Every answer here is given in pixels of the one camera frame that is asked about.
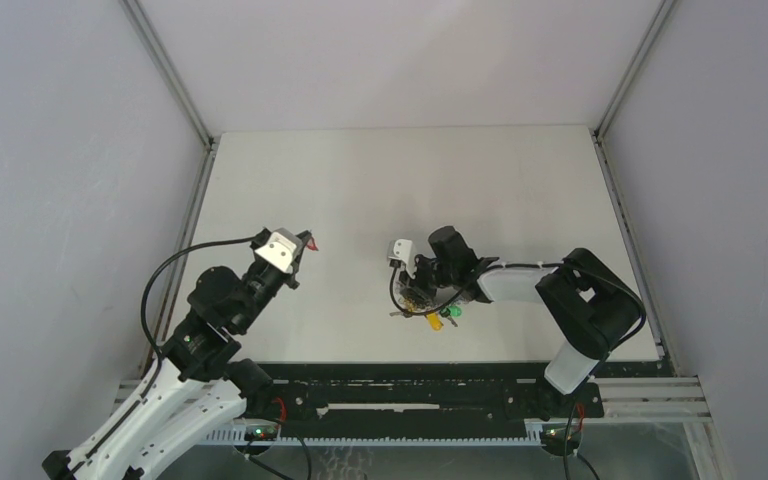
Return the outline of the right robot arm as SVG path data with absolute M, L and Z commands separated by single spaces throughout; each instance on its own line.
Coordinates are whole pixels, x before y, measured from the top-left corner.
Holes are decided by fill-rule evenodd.
M 555 263 L 505 262 L 478 256 L 452 226 L 432 232 L 428 243 L 430 256 L 408 239 L 389 244 L 389 295 L 397 315 L 424 317 L 438 330 L 443 321 L 454 323 L 464 304 L 542 304 L 564 337 L 539 380 L 539 406 L 549 415 L 573 408 L 577 390 L 646 325 L 641 298 L 586 248 Z

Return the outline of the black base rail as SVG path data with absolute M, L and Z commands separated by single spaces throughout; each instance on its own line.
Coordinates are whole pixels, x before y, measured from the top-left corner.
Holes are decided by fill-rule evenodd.
M 570 396 L 539 380 L 543 362 L 265 363 L 291 435 L 460 439 L 517 435 L 529 422 L 605 415 L 594 383 Z

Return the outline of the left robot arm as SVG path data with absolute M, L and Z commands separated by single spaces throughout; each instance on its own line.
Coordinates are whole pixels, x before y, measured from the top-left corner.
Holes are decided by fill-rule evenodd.
M 264 229 L 245 239 L 253 251 L 247 271 L 205 270 L 188 295 L 189 310 L 163 344 L 138 386 L 87 440 L 51 452 L 42 462 L 50 479 L 156 479 L 219 426 L 258 417 L 274 403 L 270 376 L 251 359 L 236 359 L 238 337 L 282 287 L 295 289 L 308 230 Z

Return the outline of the key with red tag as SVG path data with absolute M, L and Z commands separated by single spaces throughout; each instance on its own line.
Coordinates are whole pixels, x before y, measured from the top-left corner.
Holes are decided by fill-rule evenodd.
M 308 250 L 319 251 L 318 244 L 317 244 L 317 242 L 316 242 L 316 240 L 315 240 L 315 238 L 314 238 L 314 236 L 313 236 L 313 234 L 311 232 L 308 232 L 307 235 L 306 235 L 305 246 L 306 246 L 306 248 Z

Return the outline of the metal key organizer ring plate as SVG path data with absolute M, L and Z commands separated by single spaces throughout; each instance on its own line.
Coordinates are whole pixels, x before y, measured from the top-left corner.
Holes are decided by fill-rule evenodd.
M 396 283 L 389 289 L 389 298 L 393 306 L 391 317 L 405 319 L 424 319 L 433 331 L 440 331 L 444 326 L 459 327 L 459 318 L 464 302 L 460 292 L 446 292 L 443 297 L 432 297 Z

